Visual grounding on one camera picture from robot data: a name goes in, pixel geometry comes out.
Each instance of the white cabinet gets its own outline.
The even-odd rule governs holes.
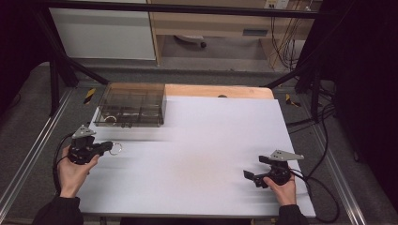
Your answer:
[[[51,8],[51,13],[70,57],[155,60],[147,12]]]

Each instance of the hand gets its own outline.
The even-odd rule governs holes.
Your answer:
[[[297,204],[296,182],[293,174],[291,174],[289,181],[282,186],[275,184],[269,177],[264,177],[263,180],[275,192],[276,198],[281,206]]]
[[[60,197],[74,198],[91,168],[97,165],[100,156],[94,156],[91,161],[85,165],[77,165],[66,157],[68,155],[68,150],[69,146],[62,150],[63,159],[58,164],[59,181],[61,183]]]

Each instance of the white table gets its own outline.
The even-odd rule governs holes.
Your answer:
[[[262,218],[277,216],[272,191],[255,187],[243,170],[266,173],[258,156],[294,153],[273,99],[168,97],[162,127],[95,127],[95,143],[123,144],[105,153],[79,191],[81,211],[114,217]],[[299,170],[296,161],[289,161]],[[298,205],[314,207],[297,179]]]

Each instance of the power outlet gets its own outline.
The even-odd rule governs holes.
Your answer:
[[[289,0],[278,0],[275,8],[277,9],[286,9]]]
[[[264,5],[264,8],[276,8],[277,4],[278,0],[267,0],[266,4]]]

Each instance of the sleeve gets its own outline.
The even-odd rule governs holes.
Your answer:
[[[301,214],[299,206],[290,204],[279,208],[279,218],[276,225],[307,225],[307,218]]]
[[[51,202],[38,210],[32,225],[83,225],[79,204],[79,198],[54,197]]]

